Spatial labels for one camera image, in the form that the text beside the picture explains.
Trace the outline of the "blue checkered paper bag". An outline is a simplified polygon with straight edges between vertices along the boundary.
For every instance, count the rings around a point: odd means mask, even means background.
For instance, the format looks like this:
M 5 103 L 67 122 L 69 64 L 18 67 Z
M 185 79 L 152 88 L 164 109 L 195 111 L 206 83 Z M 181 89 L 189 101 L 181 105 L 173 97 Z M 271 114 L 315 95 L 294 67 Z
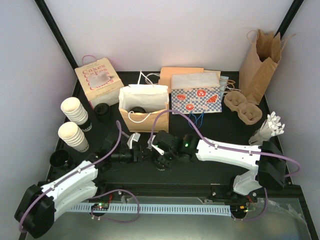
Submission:
M 219 77 L 214 72 L 174 74 L 171 109 L 187 115 L 200 128 L 205 114 L 222 112 Z

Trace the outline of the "black cup lid stack left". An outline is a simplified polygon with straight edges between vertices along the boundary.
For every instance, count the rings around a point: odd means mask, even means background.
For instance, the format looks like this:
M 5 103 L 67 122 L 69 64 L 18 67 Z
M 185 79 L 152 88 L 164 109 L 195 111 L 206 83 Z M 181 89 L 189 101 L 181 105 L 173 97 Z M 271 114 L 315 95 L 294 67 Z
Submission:
M 51 154 L 49 163 L 53 168 L 70 169 L 74 161 L 72 156 L 66 150 L 59 149 Z

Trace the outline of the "stack of paper cups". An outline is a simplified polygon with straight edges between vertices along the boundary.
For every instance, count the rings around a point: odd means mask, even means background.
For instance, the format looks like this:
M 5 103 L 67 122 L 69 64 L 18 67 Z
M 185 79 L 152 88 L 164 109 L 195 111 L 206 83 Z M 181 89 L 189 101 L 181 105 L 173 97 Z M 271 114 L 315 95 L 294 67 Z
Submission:
M 66 122 L 58 129 L 58 136 L 70 147 L 80 153 L 89 149 L 89 143 L 84 132 L 74 122 Z
M 61 103 L 60 109 L 65 116 L 71 122 L 75 123 L 83 132 L 88 132 L 92 129 L 92 123 L 89 119 L 89 114 L 78 98 L 66 98 Z

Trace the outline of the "orange paper bag white handles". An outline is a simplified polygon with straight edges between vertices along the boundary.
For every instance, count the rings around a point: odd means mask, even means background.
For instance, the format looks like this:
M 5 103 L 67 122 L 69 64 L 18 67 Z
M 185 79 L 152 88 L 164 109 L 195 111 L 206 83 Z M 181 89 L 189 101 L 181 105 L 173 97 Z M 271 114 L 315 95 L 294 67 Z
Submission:
M 136 84 L 119 91 L 118 109 L 130 132 L 168 132 L 169 106 L 168 87 L 152 83 L 142 72 Z

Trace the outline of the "paper coffee cup black sleeve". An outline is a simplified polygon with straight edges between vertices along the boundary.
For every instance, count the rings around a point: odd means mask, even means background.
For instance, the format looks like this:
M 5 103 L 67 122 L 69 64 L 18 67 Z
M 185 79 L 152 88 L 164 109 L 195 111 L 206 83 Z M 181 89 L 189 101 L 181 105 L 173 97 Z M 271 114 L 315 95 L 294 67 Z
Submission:
M 133 107 L 129 110 L 129 113 L 141 113 L 141 114 L 145 114 L 146 113 L 146 110 L 143 108 L 143 107 L 140 107 L 140 106 L 136 106 L 136 107 Z

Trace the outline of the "tall brown paper bag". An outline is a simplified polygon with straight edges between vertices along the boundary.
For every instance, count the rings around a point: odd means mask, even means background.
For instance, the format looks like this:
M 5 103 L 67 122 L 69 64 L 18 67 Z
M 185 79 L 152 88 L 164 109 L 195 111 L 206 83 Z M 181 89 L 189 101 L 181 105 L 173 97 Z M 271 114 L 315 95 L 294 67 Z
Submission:
M 256 36 L 248 38 L 250 49 L 239 70 L 239 89 L 247 101 L 259 105 L 281 61 L 287 41 L 294 34 L 281 39 L 279 33 L 255 30 Z

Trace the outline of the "lower stack of paper cups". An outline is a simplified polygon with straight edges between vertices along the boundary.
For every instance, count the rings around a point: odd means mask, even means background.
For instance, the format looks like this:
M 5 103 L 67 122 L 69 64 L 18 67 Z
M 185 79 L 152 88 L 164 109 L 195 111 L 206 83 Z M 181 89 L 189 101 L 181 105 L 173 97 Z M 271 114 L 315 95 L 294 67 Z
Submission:
M 58 129 L 58 136 L 70 147 L 80 153 L 89 149 L 89 143 L 84 132 L 74 122 L 66 122 Z

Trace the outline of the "upper stack of paper cups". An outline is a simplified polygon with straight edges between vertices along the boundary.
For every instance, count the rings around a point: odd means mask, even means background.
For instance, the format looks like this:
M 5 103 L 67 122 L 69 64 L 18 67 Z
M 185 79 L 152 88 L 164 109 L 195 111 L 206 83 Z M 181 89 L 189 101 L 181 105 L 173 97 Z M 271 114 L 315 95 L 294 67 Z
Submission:
M 66 98 L 61 103 L 60 109 L 65 116 L 71 122 L 75 123 L 83 132 L 88 132 L 92 129 L 92 123 L 89 119 L 89 114 L 78 98 Z

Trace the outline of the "black coffee cup lid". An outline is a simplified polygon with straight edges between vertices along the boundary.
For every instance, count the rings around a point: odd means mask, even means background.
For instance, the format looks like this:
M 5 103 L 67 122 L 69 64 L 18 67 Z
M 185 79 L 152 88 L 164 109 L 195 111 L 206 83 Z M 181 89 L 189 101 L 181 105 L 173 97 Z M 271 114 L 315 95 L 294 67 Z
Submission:
M 102 123 L 107 123 L 112 118 L 112 111 L 107 103 L 99 103 L 93 110 L 97 120 Z

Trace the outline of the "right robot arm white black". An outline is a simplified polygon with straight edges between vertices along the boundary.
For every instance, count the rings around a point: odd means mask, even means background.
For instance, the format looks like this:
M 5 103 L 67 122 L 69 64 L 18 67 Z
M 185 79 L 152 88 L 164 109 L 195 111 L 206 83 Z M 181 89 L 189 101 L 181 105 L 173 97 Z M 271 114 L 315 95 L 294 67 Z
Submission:
M 174 160 L 218 162 L 246 169 L 245 173 L 232 177 L 228 187 L 212 190 L 215 202 L 241 203 L 260 188 L 280 191 L 285 186 L 286 162 L 272 156 L 279 150 L 271 142 L 261 146 L 238 145 L 192 134 L 178 137 L 161 130 L 147 143 L 160 170 L 169 168 Z

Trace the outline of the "Cakes printed paper bag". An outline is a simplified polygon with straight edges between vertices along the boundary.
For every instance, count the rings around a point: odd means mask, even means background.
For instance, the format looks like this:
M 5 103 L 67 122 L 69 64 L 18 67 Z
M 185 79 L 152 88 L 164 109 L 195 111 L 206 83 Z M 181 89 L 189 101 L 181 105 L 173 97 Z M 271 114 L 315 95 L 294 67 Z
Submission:
M 117 104 L 124 84 L 109 59 L 84 55 L 81 61 L 82 66 L 74 71 L 91 107 L 102 103 L 109 106 Z

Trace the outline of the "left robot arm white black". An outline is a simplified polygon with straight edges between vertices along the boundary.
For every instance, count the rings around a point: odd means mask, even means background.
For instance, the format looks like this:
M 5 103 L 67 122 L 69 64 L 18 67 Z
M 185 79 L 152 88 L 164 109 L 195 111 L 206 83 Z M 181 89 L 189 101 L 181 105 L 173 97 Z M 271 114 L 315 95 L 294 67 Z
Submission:
M 114 142 L 106 138 L 98 151 L 89 154 L 77 167 L 57 180 L 42 186 L 30 186 L 14 215 L 19 222 L 19 231 L 39 238 L 63 213 L 75 205 L 88 199 L 103 199 L 108 188 L 98 182 L 98 176 L 106 170 L 113 156 L 117 161 L 125 159 L 128 162 L 142 157 L 138 145 L 140 133 L 135 132 L 129 136 L 126 149 L 129 155 L 120 152 L 122 135 L 123 132 L 120 132 Z

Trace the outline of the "white wrapped straws in cup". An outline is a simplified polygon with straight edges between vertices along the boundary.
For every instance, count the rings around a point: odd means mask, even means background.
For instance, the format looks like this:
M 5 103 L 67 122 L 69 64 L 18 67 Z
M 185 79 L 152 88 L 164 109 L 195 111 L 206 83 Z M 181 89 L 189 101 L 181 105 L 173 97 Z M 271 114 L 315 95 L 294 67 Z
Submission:
M 281 123 L 281 117 L 273 111 L 267 115 L 267 119 L 263 122 L 261 127 L 250 137 L 249 145 L 261 146 L 263 142 L 268 142 L 272 137 L 284 133 L 285 124 Z

